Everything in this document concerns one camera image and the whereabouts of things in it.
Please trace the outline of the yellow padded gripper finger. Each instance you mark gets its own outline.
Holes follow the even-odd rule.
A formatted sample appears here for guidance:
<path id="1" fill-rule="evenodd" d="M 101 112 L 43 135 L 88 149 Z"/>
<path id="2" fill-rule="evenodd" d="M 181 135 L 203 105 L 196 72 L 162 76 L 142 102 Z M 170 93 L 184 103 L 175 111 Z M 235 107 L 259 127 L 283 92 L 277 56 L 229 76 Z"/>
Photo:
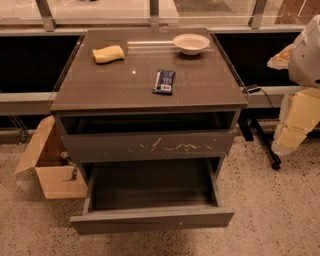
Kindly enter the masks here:
<path id="1" fill-rule="evenodd" d="M 287 69 L 289 67 L 291 50 L 292 44 L 286 46 L 279 53 L 277 53 L 268 60 L 267 66 L 276 70 Z"/>
<path id="2" fill-rule="evenodd" d="M 282 156 L 295 151 L 320 122 L 320 90 L 308 88 L 295 95 L 285 95 L 272 150 Z"/>

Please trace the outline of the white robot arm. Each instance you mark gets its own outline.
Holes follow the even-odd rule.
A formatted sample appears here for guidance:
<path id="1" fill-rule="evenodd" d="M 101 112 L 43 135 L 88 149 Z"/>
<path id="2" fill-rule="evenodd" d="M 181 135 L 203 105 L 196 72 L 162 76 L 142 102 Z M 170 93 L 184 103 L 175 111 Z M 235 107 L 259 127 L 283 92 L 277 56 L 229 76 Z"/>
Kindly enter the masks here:
<path id="1" fill-rule="evenodd" d="M 267 62 L 269 68 L 287 69 L 301 89 L 285 95 L 272 150 L 283 156 L 295 151 L 320 122 L 320 15 L 314 16 L 294 42 Z"/>

